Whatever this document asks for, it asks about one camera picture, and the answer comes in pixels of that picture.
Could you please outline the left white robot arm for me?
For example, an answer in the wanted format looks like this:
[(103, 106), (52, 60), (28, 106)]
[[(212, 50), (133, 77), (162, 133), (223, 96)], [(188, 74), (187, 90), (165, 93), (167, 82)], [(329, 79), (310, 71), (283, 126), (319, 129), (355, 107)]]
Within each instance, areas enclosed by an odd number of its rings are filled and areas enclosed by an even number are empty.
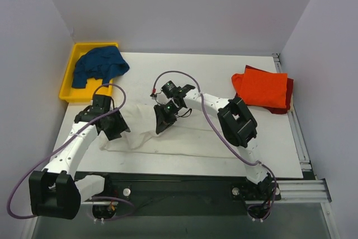
[(80, 205), (93, 196), (105, 201), (113, 187), (106, 175), (88, 174), (76, 181), (77, 168), (89, 146), (99, 136), (108, 141), (129, 132), (110, 96), (95, 94), (92, 104), (80, 111), (60, 151), (43, 168), (29, 177), (31, 211), (36, 216), (73, 219)]

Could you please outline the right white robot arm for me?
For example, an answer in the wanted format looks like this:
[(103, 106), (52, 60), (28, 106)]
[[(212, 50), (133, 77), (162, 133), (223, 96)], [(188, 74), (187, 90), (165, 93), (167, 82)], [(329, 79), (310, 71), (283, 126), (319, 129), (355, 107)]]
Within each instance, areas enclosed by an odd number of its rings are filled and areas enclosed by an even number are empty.
[(171, 94), (165, 104), (154, 105), (156, 133), (171, 127), (181, 109), (197, 110), (204, 117), (224, 145), (245, 165), (248, 193), (262, 198), (274, 186), (274, 177), (261, 161), (256, 143), (257, 122), (247, 105), (239, 97), (224, 99), (193, 88)]

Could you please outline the white t-shirt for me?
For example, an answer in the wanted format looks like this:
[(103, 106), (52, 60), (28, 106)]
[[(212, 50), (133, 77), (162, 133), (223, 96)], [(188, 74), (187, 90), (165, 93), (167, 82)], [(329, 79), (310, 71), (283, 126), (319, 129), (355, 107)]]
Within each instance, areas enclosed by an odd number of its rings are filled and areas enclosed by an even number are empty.
[(201, 111), (178, 119), (171, 127), (156, 133), (152, 105), (128, 103), (120, 109), (130, 132), (109, 141), (102, 132), (98, 147), (103, 151), (168, 154), (210, 158), (234, 158), (234, 154), (214, 133)]

